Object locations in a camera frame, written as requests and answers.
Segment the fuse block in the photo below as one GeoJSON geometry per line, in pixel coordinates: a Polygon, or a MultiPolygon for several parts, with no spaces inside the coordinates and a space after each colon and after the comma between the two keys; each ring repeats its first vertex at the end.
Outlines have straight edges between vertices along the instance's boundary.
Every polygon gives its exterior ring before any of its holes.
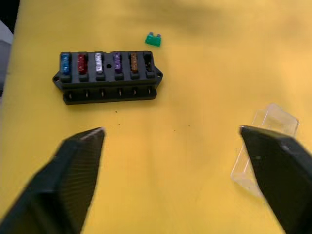
{"type": "Polygon", "coordinates": [[[151,51],[61,52],[53,83],[73,105],[155,99],[162,76],[151,51]]]}

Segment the green fuse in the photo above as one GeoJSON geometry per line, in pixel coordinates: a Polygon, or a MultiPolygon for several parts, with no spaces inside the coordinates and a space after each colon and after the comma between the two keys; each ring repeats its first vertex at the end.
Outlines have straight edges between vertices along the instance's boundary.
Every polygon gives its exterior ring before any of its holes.
{"type": "Polygon", "coordinates": [[[157,34],[157,36],[154,36],[154,33],[149,33],[149,35],[147,35],[146,40],[145,40],[146,44],[149,45],[154,45],[157,47],[160,47],[160,43],[161,43],[161,36],[160,34],[157,34]]]}

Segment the red fuse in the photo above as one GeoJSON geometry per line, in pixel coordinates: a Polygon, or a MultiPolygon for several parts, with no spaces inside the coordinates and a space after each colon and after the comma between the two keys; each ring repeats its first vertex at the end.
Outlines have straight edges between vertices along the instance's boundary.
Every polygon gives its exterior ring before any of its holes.
{"type": "Polygon", "coordinates": [[[83,54],[78,54],[78,72],[80,75],[87,73],[87,61],[83,54]]]}

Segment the yellow table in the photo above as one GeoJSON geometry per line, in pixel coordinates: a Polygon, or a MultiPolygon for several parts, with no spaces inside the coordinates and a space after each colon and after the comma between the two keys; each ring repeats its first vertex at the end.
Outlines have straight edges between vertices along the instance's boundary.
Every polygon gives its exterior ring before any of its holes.
{"type": "Polygon", "coordinates": [[[74,133],[104,126],[86,234],[279,234],[230,179],[240,124],[277,103],[312,146],[309,0],[22,0],[3,97],[0,216],[74,133]],[[144,44],[153,31],[162,46],[144,44]],[[66,106],[61,51],[152,50],[155,100],[66,106]]]}

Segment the clear plastic cover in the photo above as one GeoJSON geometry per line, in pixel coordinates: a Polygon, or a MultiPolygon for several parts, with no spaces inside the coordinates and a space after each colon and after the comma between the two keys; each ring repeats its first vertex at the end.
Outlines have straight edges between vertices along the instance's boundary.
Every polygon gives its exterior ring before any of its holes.
{"type": "MultiPolygon", "coordinates": [[[[270,129],[295,137],[299,122],[295,117],[284,112],[278,105],[270,104],[266,110],[257,111],[252,126],[270,129]]],[[[231,178],[255,196],[262,196],[244,145],[237,157],[231,178]]]]}

